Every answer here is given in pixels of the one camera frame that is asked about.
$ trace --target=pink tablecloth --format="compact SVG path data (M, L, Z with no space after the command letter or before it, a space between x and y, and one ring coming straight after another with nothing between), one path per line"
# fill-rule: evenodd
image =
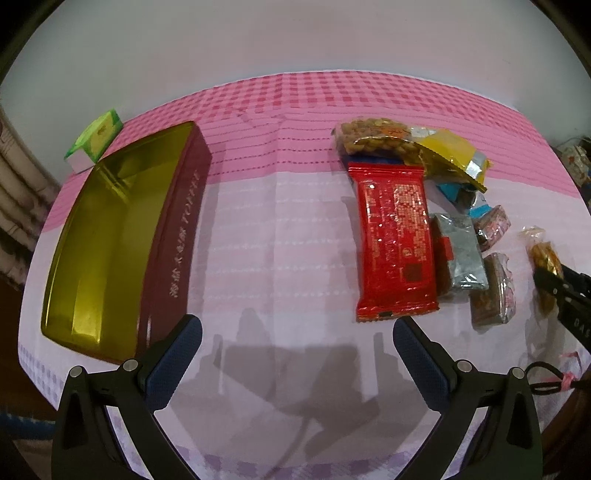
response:
M109 149L193 119L213 154L187 306L202 319L204 340L170 405L157 414L202 478L393 478L437 420L398 359L392 322L354 321L356 200L330 132L356 115L449 128L495 162L487 199L503 204L513 227L494 250L510 257L517 314L481 335L466 299L442 303L417 318L429 337L481 370L505 373L535 359L574 369L561 355L571 351L584 368L589 364L556 316L536 315L517 232L546 228L565 264L591 272L591 218L520 113L453 87L383 73L281 74L208 89L130 120ZM73 365L113 368L56 345L39 327L53 252L86 176L71 177L52 208L21 314L21 364L55 406ZM453 210L430 184L427 196L430 211ZM538 402L542 426L566 396ZM145 474L121 419L112 417L132 466ZM450 473L460 460L461 453Z

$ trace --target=wall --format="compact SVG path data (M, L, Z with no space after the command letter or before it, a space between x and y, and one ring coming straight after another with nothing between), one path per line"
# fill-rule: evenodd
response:
M66 0L0 103L63 181L64 153L109 108L125 120L220 83L323 69L457 85L519 109L555 144L591 131L591 80L528 0Z

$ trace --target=red snack package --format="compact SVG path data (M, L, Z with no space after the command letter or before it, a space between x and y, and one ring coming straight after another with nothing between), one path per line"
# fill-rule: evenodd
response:
M350 163L361 217L362 292L357 319L437 310L423 168Z

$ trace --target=beige curtain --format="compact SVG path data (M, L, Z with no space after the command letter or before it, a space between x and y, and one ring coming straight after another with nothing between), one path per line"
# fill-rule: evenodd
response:
M0 107L0 277L22 287L57 183L39 168Z

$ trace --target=table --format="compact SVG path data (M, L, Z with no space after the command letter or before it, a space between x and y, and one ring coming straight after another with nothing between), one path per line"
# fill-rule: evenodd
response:
M201 348L167 408L171 441L202 478L393 478L435 424L392 344L392 321L355 323L359 222L330 132L357 115L446 127L493 159L486 194L512 227L492 251L509 256L517 314L485 334L467 298L416 317L452 358L505 373L538 359L578 373L591 358L556 315L536 314L531 267L518 232L546 229L563 263L591 272L591 218L550 147L519 112L460 89L371 72L279 74L214 87L125 124L110 152L194 119L213 155L191 265L187 311L203 322ZM111 364L40 332L48 269L87 173L69 178L35 250L18 353L57 407L73 365ZM431 212L453 207L427 183ZM568 393L537 402L543 428ZM131 466L145 468L116 411ZM467 440L450 465L459 468Z

